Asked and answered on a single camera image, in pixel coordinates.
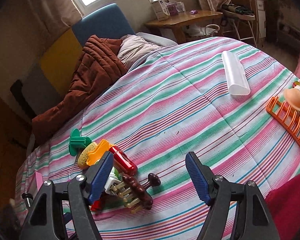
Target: red blanket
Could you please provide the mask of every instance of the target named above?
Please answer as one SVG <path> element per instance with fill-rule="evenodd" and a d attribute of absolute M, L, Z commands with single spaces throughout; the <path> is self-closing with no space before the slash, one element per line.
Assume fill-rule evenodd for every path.
<path fill-rule="evenodd" d="M 281 240 L 292 240 L 300 231 L 300 174 L 270 191 L 266 203 Z"/>
<path fill-rule="evenodd" d="M 32 119 L 37 143 L 45 143 L 65 122 L 127 72 L 117 57 L 121 44 L 122 40 L 99 39 L 96 35 L 88 39 L 63 101 Z"/>

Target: wooden table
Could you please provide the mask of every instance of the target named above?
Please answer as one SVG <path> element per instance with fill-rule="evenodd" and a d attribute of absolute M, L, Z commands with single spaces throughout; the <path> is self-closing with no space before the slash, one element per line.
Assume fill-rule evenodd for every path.
<path fill-rule="evenodd" d="M 178 44 L 186 43 L 186 36 L 182 31 L 182 26 L 195 24 L 206 20 L 215 20 L 222 17 L 222 12 L 202 11 L 197 14 L 191 14 L 188 11 L 171 16 L 168 20 L 159 21 L 153 20 L 145 24 L 148 29 L 154 34 L 158 33 L 158 28 L 171 29 Z"/>

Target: pillow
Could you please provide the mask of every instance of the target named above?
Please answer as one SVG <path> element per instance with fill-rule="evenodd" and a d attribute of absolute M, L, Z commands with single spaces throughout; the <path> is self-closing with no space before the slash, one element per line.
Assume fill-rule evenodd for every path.
<path fill-rule="evenodd" d="M 161 48 L 160 46 L 147 42 L 144 38 L 136 35 L 128 34 L 123 36 L 121 39 L 123 42 L 118 53 L 118 58 L 127 69 L 131 68 L 133 63 L 144 55 Z"/>

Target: pink and green striped sheet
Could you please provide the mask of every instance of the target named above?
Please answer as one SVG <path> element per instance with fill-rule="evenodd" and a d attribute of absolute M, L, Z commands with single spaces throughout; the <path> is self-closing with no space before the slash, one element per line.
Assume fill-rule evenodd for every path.
<path fill-rule="evenodd" d="M 250 95 L 228 93 L 224 50 L 240 58 Z M 17 174 L 19 218 L 26 216 L 20 196 L 34 171 L 55 183 L 81 172 L 68 152 L 70 133 L 78 128 L 93 141 L 106 138 L 123 149 L 137 164 L 140 181 L 150 172 L 162 181 L 149 190 L 154 198 L 151 211 L 132 215 L 112 200 L 102 214 L 93 214 L 103 239 L 196 239 L 209 209 L 186 171 L 186 153 L 194 151 L 203 164 L 231 182 L 254 180 L 264 196 L 283 185 L 300 173 L 300 148 L 265 105 L 295 80 L 267 54 L 229 38 L 155 51 L 27 158 Z M 231 234 L 234 207 L 232 203 L 224 239 Z M 64 211 L 69 211 L 67 203 Z M 74 232 L 72 221 L 67 230 L 69 235 Z"/>

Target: white box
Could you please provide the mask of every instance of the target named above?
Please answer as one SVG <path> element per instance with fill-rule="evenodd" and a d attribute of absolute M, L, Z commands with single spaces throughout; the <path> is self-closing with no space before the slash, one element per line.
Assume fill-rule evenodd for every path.
<path fill-rule="evenodd" d="M 170 12 L 164 0 L 149 0 L 151 7 L 159 21 L 167 20 L 170 17 Z"/>
<path fill-rule="evenodd" d="M 266 12 L 258 10 L 260 37 L 266 37 Z"/>
<path fill-rule="evenodd" d="M 265 1 L 257 0 L 257 9 L 260 11 L 264 11 L 265 10 Z"/>

